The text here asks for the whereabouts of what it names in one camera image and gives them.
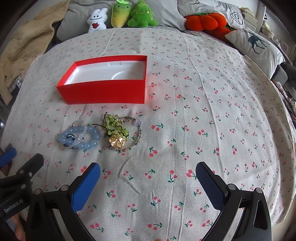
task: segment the white bunny plush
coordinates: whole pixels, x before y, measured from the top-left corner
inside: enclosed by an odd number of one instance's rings
[[[89,24],[89,33],[107,29],[104,22],[107,21],[107,8],[103,8],[102,10],[96,9],[92,12],[91,16],[87,20],[87,23]]]

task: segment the circular indentation in tray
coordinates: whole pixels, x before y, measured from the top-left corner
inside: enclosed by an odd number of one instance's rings
[[[113,75],[112,80],[136,80],[137,75],[130,71],[121,71]]]

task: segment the red plush toy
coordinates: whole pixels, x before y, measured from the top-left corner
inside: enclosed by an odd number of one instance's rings
[[[185,17],[187,19],[186,28],[193,31],[203,31],[222,40],[223,42],[229,43],[225,38],[225,35],[232,30],[225,28],[227,20],[220,13],[204,13],[199,15],[191,15]]]

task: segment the bed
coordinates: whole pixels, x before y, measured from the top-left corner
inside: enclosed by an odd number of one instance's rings
[[[148,56],[145,104],[63,102],[55,86],[74,61],[126,54]],[[102,123],[106,112],[141,121],[137,147],[115,152],[103,137],[84,151],[56,142],[73,121]],[[272,225],[295,195],[295,129],[277,89],[251,59],[202,32],[107,29],[67,40],[33,61],[7,123],[1,148],[18,151],[11,175],[44,156],[33,190],[57,190],[99,163],[99,182],[78,212],[96,240],[201,239],[219,212],[195,178],[200,161],[226,183],[262,188]]]

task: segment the blue bead bracelet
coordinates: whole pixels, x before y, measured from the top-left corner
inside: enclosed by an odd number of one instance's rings
[[[92,134],[93,139],[90,142],[82,142],[84,134],[88,132]],[[81,133],[81,135],[76,138],[73,133]],[[63,148],[79,148],[81,150],[89,150],[92,147],[98,145],[98,140],[101,138],[98,130],[93,126],[87,126],[87,123],[82,120],[75,121],[68,129],[62,133],[56,135],[56,139],[61,143]]]

